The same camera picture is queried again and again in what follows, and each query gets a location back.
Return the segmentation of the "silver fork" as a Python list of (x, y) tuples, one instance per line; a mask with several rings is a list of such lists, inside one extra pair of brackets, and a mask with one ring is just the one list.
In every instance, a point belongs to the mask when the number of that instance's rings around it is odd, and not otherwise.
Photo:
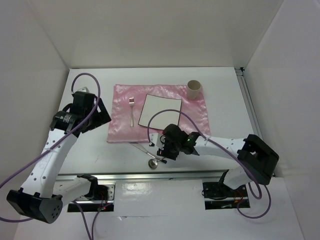
[(130, 126), (134, 127), (134, 106), (135, 106), (135, 99), (134, 97), (129, 97), (129, 106), (130, 106)]

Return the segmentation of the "silver table knife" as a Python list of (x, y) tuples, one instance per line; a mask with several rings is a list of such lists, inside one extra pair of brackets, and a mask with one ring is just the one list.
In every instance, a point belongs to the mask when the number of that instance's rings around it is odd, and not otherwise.
[(135, 148), (141, 150), (142, 152), (144, 152), (145, 154), (149, 155), (151, 157), (152, 160), (154, 160), (155, 162), (161, 162), (163, 164), (167, 163), (167, 160), (165, 160), (164, 158), (159, 158), (157, 156), (155, 156), (154, 154), (152, 154), (151, 152), (149, 152), (146, 148), (144, 148), (141, 144), (139, 143), (135, 143), (135, 142), (131, 142), (130, 143), (132, 146), (134, 146)]

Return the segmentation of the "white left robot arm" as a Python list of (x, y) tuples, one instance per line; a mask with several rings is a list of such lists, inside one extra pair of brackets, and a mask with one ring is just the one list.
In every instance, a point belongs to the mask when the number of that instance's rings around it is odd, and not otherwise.
[(18, 190), (10, 190), (6, 200), (22, 216), (47, 224), (56, 221), (62, 208), (77, 198), (106, 202), (108, 187), (89, 174), (56, 185), (56, 178), (80, 134), (111, 121), (101, 100), (89, 92), (73, 93), (73, 102), (52, 118), (42, 157)]

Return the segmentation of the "beige paper cup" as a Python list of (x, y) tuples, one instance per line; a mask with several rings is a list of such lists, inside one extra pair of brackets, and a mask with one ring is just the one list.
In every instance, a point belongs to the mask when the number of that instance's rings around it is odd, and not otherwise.
[(189, 100), (195, 100), (198, 97), (198, 95), (201, 91), (201, 88), (202, 88), (202, 85), (199, 81), (190, 80), (187, 83), (187, 90), (186, 90), (187, 98)]

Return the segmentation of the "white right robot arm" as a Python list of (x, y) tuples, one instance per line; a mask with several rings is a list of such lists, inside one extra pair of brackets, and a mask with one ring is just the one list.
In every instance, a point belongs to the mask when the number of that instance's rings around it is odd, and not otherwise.
[(250, 182), (267, 186), (279, 161), (279, 155), (255, 134), (244, 139), (220, 138), (197, 131), (186, 133), (177, 125), (170, 124), (162, 133), (149, 134), (149, 139), (157, 146), (157, 155), (174, 161), (180, 153), (236, 161), (238, 167), (227, 170), (218, 184), (223, 196), (230, 196)]

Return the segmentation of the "silver spoon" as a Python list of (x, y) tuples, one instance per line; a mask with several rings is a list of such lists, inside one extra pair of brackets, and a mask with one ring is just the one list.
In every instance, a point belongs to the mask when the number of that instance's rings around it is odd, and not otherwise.
[(166, 164), (167, 160), (165, 160), (164, 158), (158, 158), (154, 156), (151, 159), (149, 159), (148, 166), (150, 169), (155, 170), (158, 167), (159, 163)]

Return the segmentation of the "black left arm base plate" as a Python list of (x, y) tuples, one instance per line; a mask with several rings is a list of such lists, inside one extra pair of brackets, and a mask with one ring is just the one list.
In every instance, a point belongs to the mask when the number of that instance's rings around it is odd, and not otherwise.
[(75, 200), (78, 203), (84, 213), (97, 213), (102, 212), (113, 212), (116, 184), (114, 182), (101, 182), (101, 185), (105, 186), (107, 190), (100, 190), (97, 197), (89, 199), (84, 196), (80, 196)]

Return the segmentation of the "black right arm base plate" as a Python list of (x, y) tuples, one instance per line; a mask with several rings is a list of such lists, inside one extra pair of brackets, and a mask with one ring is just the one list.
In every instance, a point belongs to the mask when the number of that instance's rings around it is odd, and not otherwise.
[(236, 190), (219, 184), (218, 182), (203, 182), (201, 195), (204, 197), (206, 210), (228, 210), (250, 208), (250, 201), (245, 185)]

